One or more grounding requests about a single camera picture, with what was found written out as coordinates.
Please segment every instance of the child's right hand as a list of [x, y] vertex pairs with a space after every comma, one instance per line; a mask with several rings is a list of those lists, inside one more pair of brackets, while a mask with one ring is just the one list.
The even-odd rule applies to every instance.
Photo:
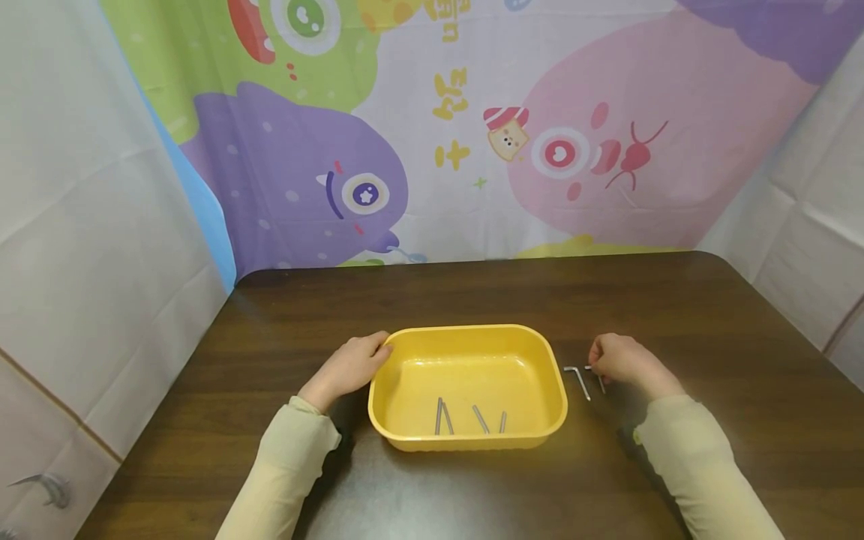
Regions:
[[675, 375], [630, 336], [597, 336], [588, 352], [588, 363], [604, 381], [638, 386], [651, 401], [684, 393]]

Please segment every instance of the wooden table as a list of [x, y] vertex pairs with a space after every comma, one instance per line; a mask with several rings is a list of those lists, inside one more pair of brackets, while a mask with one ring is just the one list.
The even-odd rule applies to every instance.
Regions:
[[[714, 412], [788, 538], [864, 534], [864, 395], [728, 264], [692, 252], [248, 276], [79, 537], [213, 538], [273, 414], [346, 338], [506, 322], [545, 335], [560, 365], [597, 333], [637, 336]], [[399, 453], [347, 398], [334, 416], [353, 451], [328, 458], [295, 537], [682, 537], [616, 442], [604, 409], [622, 389], [589, 404], [565, 385], [560, 431], [498, 453]]]

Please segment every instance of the gray hook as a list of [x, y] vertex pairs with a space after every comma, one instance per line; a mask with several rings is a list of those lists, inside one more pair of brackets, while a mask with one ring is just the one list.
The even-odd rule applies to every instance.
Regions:
[[56, 474], [34, 474], [33, 476], [22, 478], [17, 482], [12, 482], [7, 487], [20, 486], [21, 484], [28, 484], [30, 482], [39, 484], [48, 492], [48, 500], [43, 503], [43, 506], [56, 506], [61, 510], [69, 506], [69, 502], [72, 500], [72, 495], [69, 492], [69, 482]]

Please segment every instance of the colorful backdrop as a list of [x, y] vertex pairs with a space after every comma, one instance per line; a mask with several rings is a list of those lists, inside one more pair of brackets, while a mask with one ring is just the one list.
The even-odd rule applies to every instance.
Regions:
[[851, 0], [102, 6], [238, 277], [693, 248], [864, 28]]

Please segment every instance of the metal rod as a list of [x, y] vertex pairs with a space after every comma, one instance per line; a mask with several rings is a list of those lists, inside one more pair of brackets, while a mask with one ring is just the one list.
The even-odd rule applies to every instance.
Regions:
[[477, 405], [473, 405], [474, 414], [477, 415], [477, 419], [480, 420], [480, 425], [483, 426], [483, 433], [489, 433], [489, 427], [486, 426], [486, 420], [483, 420], [483, 415], [480, 414], [480, 409], [477, 408]]
[[438, 398], [438, 413], [435, 415], [435, 434], [441, 434], [441, 405], [444, 403], [444, 400], [440, 397]]
[[585, 381], [582, 380], [582, 374], [579, 373], [579, 368], [573, 367], [572, 365], [569, 365], [569, 366], [564, 368], [564, 371], [573, 372], [576, 374], [576, 377], [579, 379], [579, 386], [582, 387], [582, 391], [585, 393], [585, 399], [587, 399], [588, 401], [591, 401], [591, 396], [588, 394], [588, 388], [587, 388], [587, 386], [585, 386]]
[[[592, 368], [590, 365], [586, 365], [586, 366], [585, 366], [585, 371], [586, 371], [586, 372], [592, 372], [592, 371], [593, 371], [593, 368]], [[601, 390], [603, 391], [603, 393], [605, 394], [605, 393], [606, 393], [606, 385], [603, 384], [603, 376], [602, 376], [602, 375], [597, 375], [597, 380], [600, 381], [600, 389], [601, 389]]]
[[447, 402], [441, 401], [441, 407], [444, 409], [444, 420], [447, 421], [447, 430], [450, 435], [453, 434], [453, 424], [450, 423], [450, 412], [447, 410]]

